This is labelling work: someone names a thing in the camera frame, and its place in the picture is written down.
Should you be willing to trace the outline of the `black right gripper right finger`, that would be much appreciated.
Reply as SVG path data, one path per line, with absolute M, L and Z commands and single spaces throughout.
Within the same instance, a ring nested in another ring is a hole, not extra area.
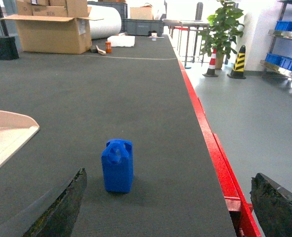
M 257 173 L 251 180 L 251 202 L 267 237 L 292 237 L 292 192 Z

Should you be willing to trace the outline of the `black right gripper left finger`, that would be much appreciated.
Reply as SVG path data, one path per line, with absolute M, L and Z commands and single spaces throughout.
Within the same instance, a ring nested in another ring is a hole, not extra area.
M 74 177 L 50 189 L 0 225 L 0 237 L 71 236 L 86 185 L 86 170 L 80 168 Z

